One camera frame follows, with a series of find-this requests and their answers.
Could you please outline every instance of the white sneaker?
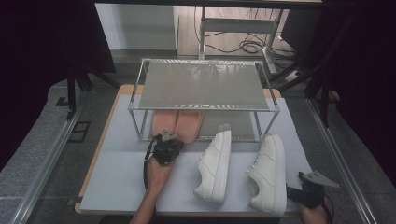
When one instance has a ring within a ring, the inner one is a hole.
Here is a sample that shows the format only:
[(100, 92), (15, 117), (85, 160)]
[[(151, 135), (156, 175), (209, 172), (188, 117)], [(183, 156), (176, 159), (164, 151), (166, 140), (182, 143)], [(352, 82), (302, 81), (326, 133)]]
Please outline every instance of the white sneaker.
[(197, 162), (202, 182), (194, 190), (196, 196), (212, 203), (224, 203), (230, 151), (230, 124), (223, 124), (219, 126), (219, 132)]
[(285, 150), (276, 134), (265, 135), (259, 155), (247, 172), (248, 183), (253, 191), (249, 205), (281, 217), (286, 210)]

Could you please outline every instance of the white wall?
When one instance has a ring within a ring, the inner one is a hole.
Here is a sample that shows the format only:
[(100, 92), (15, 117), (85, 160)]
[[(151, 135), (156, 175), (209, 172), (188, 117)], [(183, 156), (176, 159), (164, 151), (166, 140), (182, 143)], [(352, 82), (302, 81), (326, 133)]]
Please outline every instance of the white wall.
[(172, 6), (96, 4), (110, 49), (176, 49)]

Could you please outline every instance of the person's left hand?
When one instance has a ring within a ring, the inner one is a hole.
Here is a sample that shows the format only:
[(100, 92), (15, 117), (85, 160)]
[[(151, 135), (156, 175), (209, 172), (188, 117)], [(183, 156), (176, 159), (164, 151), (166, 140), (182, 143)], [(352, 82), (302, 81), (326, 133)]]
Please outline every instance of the person's left hand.
[(160, 165), (154, 157), (148, 159), (148, 191), (160, 193), (172, 173), (175, 160), (166, 165)]

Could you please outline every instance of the person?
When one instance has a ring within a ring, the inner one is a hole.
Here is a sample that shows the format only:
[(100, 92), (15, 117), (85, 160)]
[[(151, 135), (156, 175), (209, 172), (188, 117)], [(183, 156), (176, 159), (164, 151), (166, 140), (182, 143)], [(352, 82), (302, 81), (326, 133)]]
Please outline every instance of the person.
[[(155, 203), (172, 173), (175, 162), (173, 160), (167, 165), (160, 165), (154, 157), (151, 156), (148, 159), (148, 188), (130, 224), (148, 224), (150, 222), (154, 213)], [(327, 224), (326, 213), (321, 206), (313, 209), (300, 203), (297, 203), (297, 206), (301, 211), (301, 219), (304, 224)]]

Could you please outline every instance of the orange slipper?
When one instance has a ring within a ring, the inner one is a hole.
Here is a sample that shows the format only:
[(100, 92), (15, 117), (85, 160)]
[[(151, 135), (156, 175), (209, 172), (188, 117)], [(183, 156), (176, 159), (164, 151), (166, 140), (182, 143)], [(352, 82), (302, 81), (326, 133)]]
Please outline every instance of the orange slipper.
[(203, 118), (203, 111), (180, 110), (175, 128), (177, 139), (184, 143), (193, 142), (197, 138)]
[(152, 114), (151, 133), (156, 136), (163, 133), (175, 133), (177, 110), (155, 110)]

